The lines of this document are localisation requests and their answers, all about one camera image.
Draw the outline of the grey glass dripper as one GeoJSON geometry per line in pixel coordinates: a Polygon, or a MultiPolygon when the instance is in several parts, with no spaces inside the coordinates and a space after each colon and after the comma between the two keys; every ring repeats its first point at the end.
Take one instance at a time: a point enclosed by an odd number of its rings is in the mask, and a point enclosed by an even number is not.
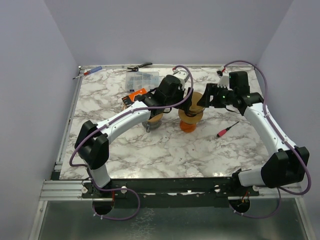
{"type": "Polygon", "coordinates": [[[195,117],[196,115],[199,115],[203,113],[205,110],[204,107],[201,106],[191,106],[188,110],[186,110],[184,113],[187,117],[195,117]]]}

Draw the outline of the brown paper coffee filter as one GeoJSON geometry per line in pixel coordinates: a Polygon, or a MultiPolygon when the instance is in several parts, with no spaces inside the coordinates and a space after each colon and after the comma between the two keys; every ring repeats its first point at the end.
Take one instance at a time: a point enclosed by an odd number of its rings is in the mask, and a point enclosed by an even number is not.
{"type": "Polygon", "coordinates": [[[194,91],[192,94],[192,105],[191,107],[199,106],[198,101],[202,98],[202,94],[200,92],[194,91]]]}

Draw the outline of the orange coffee filter box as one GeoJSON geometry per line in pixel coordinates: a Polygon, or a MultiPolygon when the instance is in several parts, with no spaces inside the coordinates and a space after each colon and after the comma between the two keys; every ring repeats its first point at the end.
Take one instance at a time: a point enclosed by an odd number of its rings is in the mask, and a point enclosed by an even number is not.
{"type": "Polygon", "coordinates": [[[139,96],[142,96],[146,93],[147,93],[146,89],[142,88],[142,89],[139,89],[135,92],[131,92],[127,96],[122,97],[121,100],[122,100],[125,107],[130,107],[137,100],[137,98],[139,96]]]}

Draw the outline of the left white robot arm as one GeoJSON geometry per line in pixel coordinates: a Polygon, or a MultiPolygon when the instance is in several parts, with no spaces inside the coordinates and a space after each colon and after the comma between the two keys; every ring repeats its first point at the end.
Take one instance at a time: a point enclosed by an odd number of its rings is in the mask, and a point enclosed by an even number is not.
{"type": "Polygon", "coordinates": [[[185,70],[169,74],[158,87],[136,96],[134,102],[117,115],[99,123],[88,120],[82,125],[74,152],[84,160],[90,177],[99,188],[111,180],[106,167],[110,144],[132,127],[147,122],[166,109],[190,106],[193,89],[185,89],[185,83],[192,80],[185,70]]]}

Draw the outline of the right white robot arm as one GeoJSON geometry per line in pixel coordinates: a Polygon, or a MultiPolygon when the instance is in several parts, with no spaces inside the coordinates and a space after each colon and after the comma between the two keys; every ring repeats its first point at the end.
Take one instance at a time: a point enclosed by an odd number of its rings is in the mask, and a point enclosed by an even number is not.
{"type": "Polygon", "coordinates": [[[306,174],[310,153],[306,147],[297,146],[280,128],[265,100],[258,92],[251,92],[245,71],[226,73],[218,70],[218,83],[208,83],[197,105],[204,108],[238,109],[254,127],[267,149],[269,159],[260,168],[239,171],[232,176],[243,187],[279,188],[299,183],[306,174]]]}

